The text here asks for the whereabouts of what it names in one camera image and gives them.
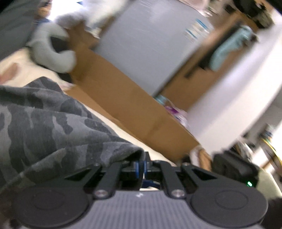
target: white sheet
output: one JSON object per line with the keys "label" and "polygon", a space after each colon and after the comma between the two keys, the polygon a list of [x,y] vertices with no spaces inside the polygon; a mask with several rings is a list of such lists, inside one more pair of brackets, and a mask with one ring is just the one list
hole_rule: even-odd
{"label": "white sheet", "polygon": [[[12,63],[18,63],[20,66],[20,70],[16,77],[8,82],[5,85],[13,86],[13,87],[23,87],[28,83],[32,82],[33,80],[45,76],[50,78],[51,80],[58,83],[58,85],[64,90],[66,87],[69,86],[68,83],[61,80],[58,75],[48,69],[42,68],[37,66],[34,62],[31,61],[29,57],[29,51],[27,48],[23,48],[18,50],[17,52],[13,53],[11,56],[5,58],[0,62],[0,73],[5,71],[6,68],[9,67]],[[140,142],[136,138],[132,137],[130,134],[126,133],[122,129],[120,129],[116,124],[105,118],[103,115],[99,114],[98,112],[92,110],[91,108],[86,108],[100,118],[103,122],[105,122],[108,126],[110,126],[121,138],[126,139],[127,141],[143,148],[145,151],[149,152],[151,160],[164,160],[170,162],[167,158],[165,158],[162,154],[156,152],[155,150],[151,149],[144,143]]]}

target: camouflage fabric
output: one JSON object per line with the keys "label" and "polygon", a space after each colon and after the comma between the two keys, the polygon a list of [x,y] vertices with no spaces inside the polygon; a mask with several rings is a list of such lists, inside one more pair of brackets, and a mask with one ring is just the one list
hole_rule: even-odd
{"label": "camouflage fabric", "polygon": [[0,86],[0,141],[0,193],[142,150],[45,77],[23,88]]}

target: brown cardboard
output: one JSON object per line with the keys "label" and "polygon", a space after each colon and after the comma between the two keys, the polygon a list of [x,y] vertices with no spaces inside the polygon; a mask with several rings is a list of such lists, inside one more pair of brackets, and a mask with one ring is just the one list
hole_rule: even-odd
{"label": "brown cardboard", "polygon": [[75,25],[72,29],[68,30],[70,40],[69,45],[71,48],[74,48],[76,45],[79,45],[83,42],[88,47],[94,47],[98,44],[99,40],[94,38],[90,33],[84,30],[85,25],[84,22],[81,21],[77,25]]}
{"label": "brown cardboard", "polygon": [[203,168],[207,171],[212,171],[212,158],[204,149],[199,150],[198,160],[200,168]]}
{"label": "brown cardboard", "polygon": [[77,65],[71,72],[77,86],[67,93],[101,112],[171,161],[180,160],[199,143],[163,106],[69,31]]}
{"label": "brown cardboard", "polygon": [[238,51],[231,52],[224,61],[221,68],[214,72],[210,69],[197,67],[195,71],[187,78],[186,74],[190,72],[207,52],[222,39],[230,28],[239,21],[249,25],[255,32],[257,27],[250,19],[242,13],[236,12],[229,17],[225,17],[226,22],[218,25],[210,36],[203,42],[197,52],[190,58],[186,64],[176,73],[173,79],[164,87],[161,95],[168,98],[173,104],[187,111],[198,99],[221,78],[232,65],[240,58],[243,52],[248,48],[244,47]]}

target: white wall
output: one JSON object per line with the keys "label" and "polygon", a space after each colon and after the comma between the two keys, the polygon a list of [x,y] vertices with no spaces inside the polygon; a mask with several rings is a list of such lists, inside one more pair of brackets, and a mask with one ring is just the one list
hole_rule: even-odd
{"label": "white wall", "polygon": [[282,109],[282,90],[278,93],[273,104]]}
{"label": "white wall", "polygon": [[277,127],[279,123],[282,121],[282,108],[277,107],[275,103],[272,103],[265,113],[258,119],[258,121],[252,126],[249,130],[248,139],[256,144],[258,141],[258,135],[264,130],[265,125],[273,125]]}
{"label": "white wall", "polygon": [[189,111],[190,132],[208,153],[229,147],[270,105],[282,85],[282,16],[259,43]]}

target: stuffed toy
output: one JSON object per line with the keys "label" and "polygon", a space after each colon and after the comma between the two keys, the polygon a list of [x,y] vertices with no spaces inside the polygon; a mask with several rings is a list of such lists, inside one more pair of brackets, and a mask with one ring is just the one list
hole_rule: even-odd
{"label": "stuffed toy", "polygon": [[32,60],[45,68],[61,74],[67,74],[72,71],[76,64],[75,52],[69,50],[68,33],[61,26],[47,22],[38,25],[33,32],[27,46],[30,47],[30,55]]}

